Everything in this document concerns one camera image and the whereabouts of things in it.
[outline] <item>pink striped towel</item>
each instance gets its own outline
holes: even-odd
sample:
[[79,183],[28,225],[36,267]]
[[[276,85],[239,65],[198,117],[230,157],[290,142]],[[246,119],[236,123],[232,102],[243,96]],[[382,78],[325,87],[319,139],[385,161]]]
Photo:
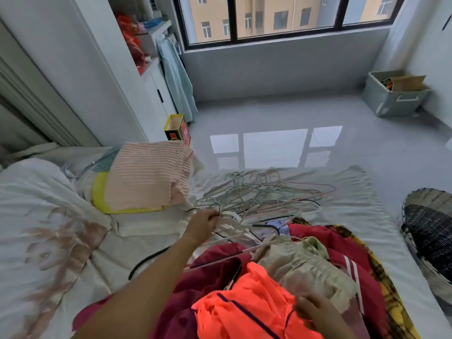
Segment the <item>pink striped towel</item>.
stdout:
[[110,169],[105,202],[115,211],[182,203],[190,192],[192,156],[183,141],[127,143]]

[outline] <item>hanging blue garment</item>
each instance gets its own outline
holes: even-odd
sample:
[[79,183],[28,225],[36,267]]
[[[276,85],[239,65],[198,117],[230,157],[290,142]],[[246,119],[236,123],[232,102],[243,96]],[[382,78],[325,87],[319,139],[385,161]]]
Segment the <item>hanging blue garment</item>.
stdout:
[[173,97],[177,113],[184,114],[186,122],[192,122],[198,109],[193,99],[193,86],[185,71],[176,48],[169,38],[161,37],[156,40],[169,92]]

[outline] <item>black and yellow box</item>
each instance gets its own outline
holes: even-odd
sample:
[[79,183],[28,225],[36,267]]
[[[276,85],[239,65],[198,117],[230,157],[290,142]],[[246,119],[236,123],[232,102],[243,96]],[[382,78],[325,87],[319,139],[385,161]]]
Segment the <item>black and yellow box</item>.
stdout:
[[182,140],[190,146],[189,128],[184,120],[184,114],[172,114],[168,117],[164,131],[168,140]]

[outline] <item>bright orange shirt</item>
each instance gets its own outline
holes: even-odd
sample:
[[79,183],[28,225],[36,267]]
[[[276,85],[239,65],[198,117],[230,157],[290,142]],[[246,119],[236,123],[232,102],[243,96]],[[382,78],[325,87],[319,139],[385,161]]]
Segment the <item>bright orange shirt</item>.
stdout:
[[293,312],[295,297],[254,262],[227,291],[213,291],[197,301],[199,339],[322,339]]

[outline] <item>forearm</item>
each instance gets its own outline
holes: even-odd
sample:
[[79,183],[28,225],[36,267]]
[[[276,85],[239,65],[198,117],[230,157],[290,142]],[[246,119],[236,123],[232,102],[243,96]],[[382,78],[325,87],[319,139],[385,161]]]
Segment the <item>forearm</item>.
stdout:
[[196,246],[179,239],[96,312],[74,339],[148,338]]

